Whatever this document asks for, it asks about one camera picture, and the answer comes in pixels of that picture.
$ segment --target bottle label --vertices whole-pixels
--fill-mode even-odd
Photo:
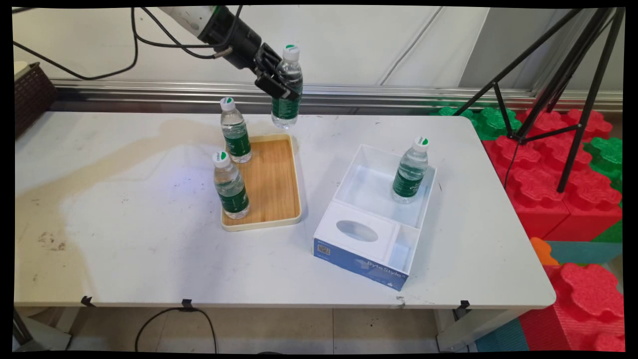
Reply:
[[[302,87],[298,88],[299,97],[295,100],[272,99],[272,114],[282,119],[293,119],[299,114]]]
[[[230,213],[241,212],[248,207],[248,195],[246,195],[245,186],[238,194],[230,197],[219,194],[219,199],[221,199],[221,206]]]
[[[242,137],[238,139],[229,139],[224,136],[226,139],[226,147],[228,147],[228,152],[235,156],[240,157],[243,155],[247,155],[250,152],[250,142],[248,141],[248,132],[246,132]]]
[[[392,189],[401,197],[412,197],[417,194],[417,191],[419,191],[419,186],[421,186],[422,180],[423,178],[415,180],[406,179],[399,173],[399,171],[397,171],[397,175],[394,177],[394,183],[392,184]]]

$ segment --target white tissue box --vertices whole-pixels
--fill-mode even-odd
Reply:
[[[426,216],[436,168],[429,166],[415,200],[392,199],[401,156],[361,145],[315,231],[313,255],[401,290]]]

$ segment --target blue label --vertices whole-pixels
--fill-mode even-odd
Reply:
[[[315,238],[315,249],[313,252],[317,258],[324,259],[345,270],[360,274],[398,291],[403,288],[403,284],[405,284],[405,281],[408,279],[408,276],[400,271],[393,270],[392,268],[358,256],[347,250],[320,241],[317,238]]]

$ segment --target white bottle cap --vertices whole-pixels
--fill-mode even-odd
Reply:
[[[215,152],[212,156],[212,162],[217,168],[224,168],[230,164],[230,156],[226,151]]]
[[[230,97],[224,97],[219,101],[222,111],[232,111],[235,109],[235,100]]]
[[[299,61],[299,48],[296,45],[286,45],[283,48],[283,58],[286,61]]]
[[[426,152],[428,147],[430,142],[424,136],[417,136],[412,144],[412,148],[417,152]]]

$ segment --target water bottle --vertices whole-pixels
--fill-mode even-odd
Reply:
[[[250,152],[244,116],[241,116],[235,108],[235,101],[230,97],[222,98],[219,104],[221,105],[221,133],[226,140],[226,149],[230,158],[238,164],[248,162],[253,154]]]
[[[295,45],[286,45],[283,49],[283,59],[277,65],[277,73],[299,94],[295,100],[272,99],[272,122],[280,128],[290,128],[297,122],[299,116],[299,104],[301,103],[301,92],[304,87],[304,77],[299,66],[299,48]]]
[[[427,170],[428,140],[423,136],[414,139],[410,148],[401,157],[399,169],[392,184],[392,198],[401,204],[414,201]]]
[[[232,219],[244,218],[250,210],[244,178],[226,151],[215,152],[212,161],[215,165],[215,189],[224,213]]]

